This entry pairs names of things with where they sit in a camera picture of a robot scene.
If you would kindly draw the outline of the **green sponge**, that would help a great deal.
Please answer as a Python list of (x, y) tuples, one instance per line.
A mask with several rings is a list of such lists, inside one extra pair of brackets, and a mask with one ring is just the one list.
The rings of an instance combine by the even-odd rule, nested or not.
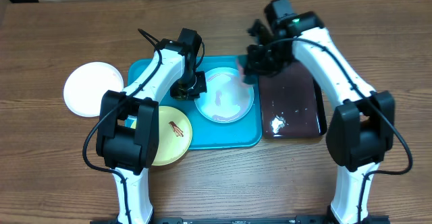
[(257, 83), (257, 77), (254, 74), (247, 74), (248, 60), (246, 57), (238, 56), (236, 59), (236, 65), (241, 83), (248, 86), (252, 86)]

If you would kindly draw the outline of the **light blue plate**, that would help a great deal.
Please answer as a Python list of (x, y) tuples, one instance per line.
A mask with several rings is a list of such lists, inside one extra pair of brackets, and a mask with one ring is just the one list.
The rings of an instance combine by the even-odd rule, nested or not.
[(207, 91), (194, 101), (205, 118), (216, 123), (232, 123), (242, 119), (252, 108), (254, 89), (243, 84), (237, 69), (210, 69), (205, 79)]

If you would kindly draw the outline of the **white plate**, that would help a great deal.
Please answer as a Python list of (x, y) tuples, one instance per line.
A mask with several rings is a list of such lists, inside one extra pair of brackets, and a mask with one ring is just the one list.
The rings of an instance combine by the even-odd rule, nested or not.
[(101, 100), (108, 91), (121, 92), (124, 80), (112, 65), (100, 61), (86, 63), (75, 69), (63, 87), (68, 109), (81, 117), (97, 117)]

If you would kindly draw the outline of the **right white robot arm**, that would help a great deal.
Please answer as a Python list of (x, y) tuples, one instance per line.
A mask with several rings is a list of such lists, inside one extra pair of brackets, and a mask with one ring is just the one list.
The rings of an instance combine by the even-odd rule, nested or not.
[(256, 44), (241, 64), (244, 83), (300, 62), (333, 107), (326, 145), (337, 164), (337, 183), (324, 223), (389, 223), (387, 216), (371, 216), (367, 202), (372, 172), (393, 146), (393, 96), (377, 92), (352, 69), (315, 12), (297, 14), (288, 0), (272, 0), (264, 13), (269, 24), (256, 20), (248, 29)]

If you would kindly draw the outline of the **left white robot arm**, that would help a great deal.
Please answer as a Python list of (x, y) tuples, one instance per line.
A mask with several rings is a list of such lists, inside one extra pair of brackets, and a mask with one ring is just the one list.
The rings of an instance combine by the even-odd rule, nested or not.
[(99, 121), (89, 133), (97, 137), (101, 170), (114, 176), (119, 213), (113, 223), (153, 223), (148, 176), (159, 146), (159, 103), (166, 94), (193, 101), (207, 91), (205, 74), (197, 71), (204, 51), (197, 31), (184, 28), (177, 40), (139, 32), (154, 46), (153, 59), (121, 92), (103, 95)]

